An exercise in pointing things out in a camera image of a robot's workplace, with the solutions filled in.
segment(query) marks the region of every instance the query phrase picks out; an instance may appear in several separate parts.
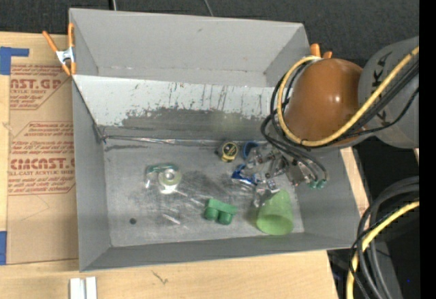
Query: clear plastic object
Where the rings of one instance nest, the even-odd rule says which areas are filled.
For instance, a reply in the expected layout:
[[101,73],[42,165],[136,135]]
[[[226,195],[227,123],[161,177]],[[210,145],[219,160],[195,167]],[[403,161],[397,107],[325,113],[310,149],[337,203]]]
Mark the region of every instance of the clear plastic object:
[[161,163],[147,167],[145,187],[148,189],[154,182],[159,183],[161,193],[173,193],[182,180],[182,174],[174,163]]

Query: brown spherical robot joint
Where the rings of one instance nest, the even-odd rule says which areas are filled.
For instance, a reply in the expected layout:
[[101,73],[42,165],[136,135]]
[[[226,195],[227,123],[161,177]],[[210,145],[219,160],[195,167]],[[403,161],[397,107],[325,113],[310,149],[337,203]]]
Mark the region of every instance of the brown spherical robot joint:
[[359,109],[361,73],[360,66],[337,58],[308,66],[296,80],[285,109],[290,131],[305,140],[321,140],[341,128]]

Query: blue plastic part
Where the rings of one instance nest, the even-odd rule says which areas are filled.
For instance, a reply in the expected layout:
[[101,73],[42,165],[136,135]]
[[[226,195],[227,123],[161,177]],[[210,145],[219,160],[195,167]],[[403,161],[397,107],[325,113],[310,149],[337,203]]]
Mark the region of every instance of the blue plastic part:
[[245,183],[245,184],[248,184],[248,185],[254,185],[254,186],[256,186],[256,185],[258,184],[258,182],[257,182],[255,176],[252,176],[252,177],[250,178],[250,177],[243,176],[243,175],[241,174],[241,171],[242,171],[244,168],[245,168],[245,165],[244,165],[244,164],[239,165],[239,166],[235,169],[235,171],[233,172],[233,174],[232,174],[232,179],[239,180],[240,182]]
[[0,231],[0,265],[6,265],[6,231]]
[[253,142],[253,141],[246,142],[244,144],[244,147],[243,147],[243,157],[244,157],[244,159],[248,158],[250,150],[252,148],[257,147],[257,146],[259,146],[259,144],[257,142]]
[[28,48],[0,47],[0,74],[11,74],[11,57],[28,57]]

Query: white plastic piece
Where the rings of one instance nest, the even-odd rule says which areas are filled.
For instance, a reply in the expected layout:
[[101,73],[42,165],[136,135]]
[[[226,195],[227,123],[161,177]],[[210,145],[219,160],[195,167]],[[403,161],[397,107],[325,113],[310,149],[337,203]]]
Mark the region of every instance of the white plastic piece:
[[97,279],[95,277],[70,279],[69,299],[97,299]]

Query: green plastic piece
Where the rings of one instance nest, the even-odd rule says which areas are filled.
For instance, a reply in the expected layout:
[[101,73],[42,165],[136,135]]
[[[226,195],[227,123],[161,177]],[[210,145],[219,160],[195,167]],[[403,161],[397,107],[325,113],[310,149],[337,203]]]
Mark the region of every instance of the green plastic piece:
[[237,212],[237,207],[211,198],[207,202],[204,217],[208,220],[218,220],[220,224],[229,225]]
[[208,220],[217,220],[219,215],[219,210],[215,208],[208,207],[204,211],[204,217]]
[[322,180],[312,180],[309,183],[309,187],[311,189],[322,189],[325,185],[327,184],[327,180],[322,179]]
[[256,225],[270,235],[286,235],[294,229],[291,198],[286,190],[280,190],[260,207]]

